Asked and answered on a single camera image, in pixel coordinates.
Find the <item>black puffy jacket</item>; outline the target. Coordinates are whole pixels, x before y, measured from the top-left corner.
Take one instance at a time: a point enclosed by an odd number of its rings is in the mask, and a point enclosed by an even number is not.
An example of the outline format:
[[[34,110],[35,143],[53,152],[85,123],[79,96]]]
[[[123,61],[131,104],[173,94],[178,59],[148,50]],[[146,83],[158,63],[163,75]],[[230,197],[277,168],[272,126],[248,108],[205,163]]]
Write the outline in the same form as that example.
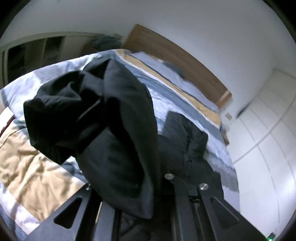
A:
[[[173,111],[158,131],[147,87],[114,58],[45,83],[23,112],[34,148],[58,164],[74,157],[103,200],[123,211],[121,240],[155,240],[170,229],[167,173],[224,196],[204,159],[208,135]]]

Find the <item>striped duvet cover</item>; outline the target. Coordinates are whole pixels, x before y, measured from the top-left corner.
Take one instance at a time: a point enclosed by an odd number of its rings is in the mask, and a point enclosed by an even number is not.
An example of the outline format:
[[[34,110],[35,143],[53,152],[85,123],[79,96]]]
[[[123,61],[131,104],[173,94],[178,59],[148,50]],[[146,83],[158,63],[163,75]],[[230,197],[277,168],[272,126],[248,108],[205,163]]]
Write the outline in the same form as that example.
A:
[[[62,61],[29,72],[1,89],[1,218],[17,240],[26,237],[86,183],[74,158],[58,165],[33,148],[23,103],[50,80],[82,70],[89,62],[113,57],[144,83],[161,133],[169,111],[183,114],[208,134],[205,159],[221,175],[225,200],[240,208],[238,180],[220,133],[219,112],[209,109],[124,49]]]

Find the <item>wooden nightstand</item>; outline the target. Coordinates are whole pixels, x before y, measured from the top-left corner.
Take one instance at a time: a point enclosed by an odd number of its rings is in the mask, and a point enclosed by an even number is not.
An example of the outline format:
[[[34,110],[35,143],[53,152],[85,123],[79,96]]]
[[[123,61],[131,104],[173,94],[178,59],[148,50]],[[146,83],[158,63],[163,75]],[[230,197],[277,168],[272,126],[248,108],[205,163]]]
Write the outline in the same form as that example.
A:
[[[226,130],[221,130],[220,133],[221,133],[221,135],[222,135],[222,138],[223,138],[224,144],[225,144],[226,146],[228,146],[228,145],[230,144],[230,142],[229,142],[229,139],[228,139],[228,137],[227,137]]]

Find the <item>white wardrobe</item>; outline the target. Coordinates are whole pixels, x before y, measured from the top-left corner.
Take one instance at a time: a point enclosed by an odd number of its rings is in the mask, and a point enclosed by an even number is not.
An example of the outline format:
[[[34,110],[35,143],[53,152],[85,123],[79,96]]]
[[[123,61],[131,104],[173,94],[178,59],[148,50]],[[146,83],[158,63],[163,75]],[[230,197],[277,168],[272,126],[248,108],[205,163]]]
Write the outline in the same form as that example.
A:
[[[227,135],[241,214],[280,236],[295,212],[295,77],[274,70]]]

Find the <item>light blue pillow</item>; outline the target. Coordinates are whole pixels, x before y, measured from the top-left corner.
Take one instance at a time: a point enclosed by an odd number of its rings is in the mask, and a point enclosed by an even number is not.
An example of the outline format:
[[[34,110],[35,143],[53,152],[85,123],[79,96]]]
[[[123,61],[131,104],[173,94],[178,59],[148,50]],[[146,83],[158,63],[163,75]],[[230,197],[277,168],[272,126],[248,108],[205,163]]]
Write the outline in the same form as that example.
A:
[[[162,77],[169,80],[171,83],[188,93],[189,95],[195,97],[197,100],[202,102],[205,106],[209,109],[213,110],[214,112],[218,113],[219,109],[218,106],[210,101],[204,94],[199,90],[194,84],[185,80],[185,78],[180,77],[176,72],[167,68],[164,65],[164,60],[161,60],[155,56],[149,55],[145,52],[136,52],[136,53],[129,53],[130,56],[137,58],[138,60],[142,61],[145,65],[152,68],[154,71],[159,73]]]

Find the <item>dark grey pillow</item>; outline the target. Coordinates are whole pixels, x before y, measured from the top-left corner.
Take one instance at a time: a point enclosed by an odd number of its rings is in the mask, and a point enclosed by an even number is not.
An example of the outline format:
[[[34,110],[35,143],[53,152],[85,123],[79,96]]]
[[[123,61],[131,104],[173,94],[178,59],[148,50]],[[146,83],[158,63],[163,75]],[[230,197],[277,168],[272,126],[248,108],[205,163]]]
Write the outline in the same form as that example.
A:
[[[173,65],[170,62],[165,61],[164,65],[167,68],[170,68],[171,70],[173,70],[174,72],[176,72],[180,77],[185,78],[184,72],[182,71],[182,69],[178,68],[177,66]]]

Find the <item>low wooden shelf unit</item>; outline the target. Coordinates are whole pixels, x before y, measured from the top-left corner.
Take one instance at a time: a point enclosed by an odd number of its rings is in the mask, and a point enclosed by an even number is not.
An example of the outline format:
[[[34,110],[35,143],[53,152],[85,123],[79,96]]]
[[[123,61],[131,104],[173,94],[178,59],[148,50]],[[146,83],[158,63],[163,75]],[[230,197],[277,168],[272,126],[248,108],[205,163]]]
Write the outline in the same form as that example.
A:
[[[51,32],[14,40],[1,46],[1,88],[16,78],[41,67],[80,57],[96,49],[96,40],[108,34]]]

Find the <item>dark teal cloth on shelf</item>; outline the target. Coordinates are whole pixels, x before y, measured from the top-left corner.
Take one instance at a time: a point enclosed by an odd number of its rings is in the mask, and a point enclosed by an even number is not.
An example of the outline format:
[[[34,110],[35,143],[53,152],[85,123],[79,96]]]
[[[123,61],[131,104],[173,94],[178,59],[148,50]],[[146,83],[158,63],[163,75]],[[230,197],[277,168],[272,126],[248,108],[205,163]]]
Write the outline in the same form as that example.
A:
[[[118,49],[121,47],[121,40],[108,36],[102,35],[97,36],[91,43],[90,46],[98,51],[106,51],[111,49]]]

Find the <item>wooden headboard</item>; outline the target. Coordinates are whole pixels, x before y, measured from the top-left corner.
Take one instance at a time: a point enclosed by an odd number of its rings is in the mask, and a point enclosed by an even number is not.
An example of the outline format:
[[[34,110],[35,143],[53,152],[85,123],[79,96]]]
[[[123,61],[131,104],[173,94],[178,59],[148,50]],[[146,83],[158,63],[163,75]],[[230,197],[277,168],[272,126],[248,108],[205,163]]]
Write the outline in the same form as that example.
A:
[[[180,68],[185,79],[199,88],[219,109],[232,98],[226,86],[199,60],[174,42],[142,25],[134,25],[122,47],[132,52],[143,51]]]

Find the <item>beige wall socket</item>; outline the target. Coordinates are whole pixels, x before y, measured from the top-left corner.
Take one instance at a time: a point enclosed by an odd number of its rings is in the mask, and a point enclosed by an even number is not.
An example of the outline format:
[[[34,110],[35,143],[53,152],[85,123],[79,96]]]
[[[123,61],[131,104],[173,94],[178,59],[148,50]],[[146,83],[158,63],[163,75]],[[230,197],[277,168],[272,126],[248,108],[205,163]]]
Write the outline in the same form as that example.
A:
[[[225,114],[225,117],[227,120],[231,121],[233,119],[232,115],[230,113]]]

